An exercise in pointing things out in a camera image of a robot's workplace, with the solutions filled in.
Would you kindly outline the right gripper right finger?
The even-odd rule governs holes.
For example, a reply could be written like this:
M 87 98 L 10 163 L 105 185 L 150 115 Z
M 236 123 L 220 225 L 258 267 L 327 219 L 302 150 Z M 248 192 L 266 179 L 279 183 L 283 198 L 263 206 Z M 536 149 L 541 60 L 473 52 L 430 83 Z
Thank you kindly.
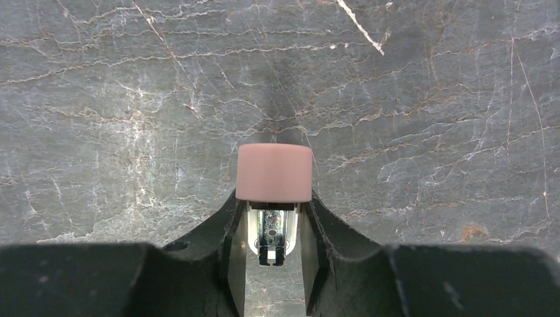
M 301 206 L 308 316 L 558 316 L 559 264 L 526 246 L 385 244 Z

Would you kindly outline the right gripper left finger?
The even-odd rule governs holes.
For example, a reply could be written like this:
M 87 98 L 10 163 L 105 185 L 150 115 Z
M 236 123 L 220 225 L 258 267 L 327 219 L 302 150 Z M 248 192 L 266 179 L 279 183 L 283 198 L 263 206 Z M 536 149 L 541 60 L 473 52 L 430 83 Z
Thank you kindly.
M 242 316 L 246 207 L 234 195 L 160 248 L 146 242 L 1 247 L 2 316 Z

